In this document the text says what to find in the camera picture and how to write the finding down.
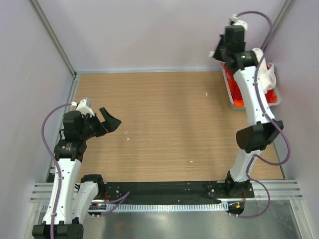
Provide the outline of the white t-shirt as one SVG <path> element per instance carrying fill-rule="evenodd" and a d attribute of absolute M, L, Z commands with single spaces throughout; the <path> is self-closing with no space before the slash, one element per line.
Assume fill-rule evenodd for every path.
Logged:
<path fill-rule="evenodd" d="M 263 59 L 258 72 L 263 92 L 266 94 L 269 90 L 274 89 L 277 83 L 274 64 L 271 62 L 267 63 L 266 60 Z"/>

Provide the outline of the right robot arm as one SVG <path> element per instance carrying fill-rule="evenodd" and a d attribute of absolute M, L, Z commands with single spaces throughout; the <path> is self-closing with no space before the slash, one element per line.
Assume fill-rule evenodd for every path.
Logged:
<path fill-rule="evenodd" d="M 248 126 L 237 131 L 240 148 L 233 167 L 228 171 L 224 190 L 230 197 L 240 197 L 248 190 L 255 160 L 283 129 L 267 103 L 261 80 L 256 76 L 258 59 L 254 51 L 245 49 L 245 28 L 228 25 L 216 47 L 213 58 L 223 62 L 237 83 L 246 109 Z"/>

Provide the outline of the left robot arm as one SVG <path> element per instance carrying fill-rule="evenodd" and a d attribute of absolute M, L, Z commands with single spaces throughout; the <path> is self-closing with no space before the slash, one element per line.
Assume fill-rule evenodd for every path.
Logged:
<path fill-rule="evenodd" d="M 83 176 L 78 192 L 74 191 L 86 142 L 114 132 L 122 123 L 105 108 L 100 108 L 100 113 L 104 121 L 100 121 L 89 107 L 78 107 L 64 114 L 64 137 L 51 152 L 55 164 L 51 197 L 42 223 L 32 229 L 35 239 L 81 239 L 83 221 L 92 201 L 105 195 L 106 187 L 100 174 Z"/>

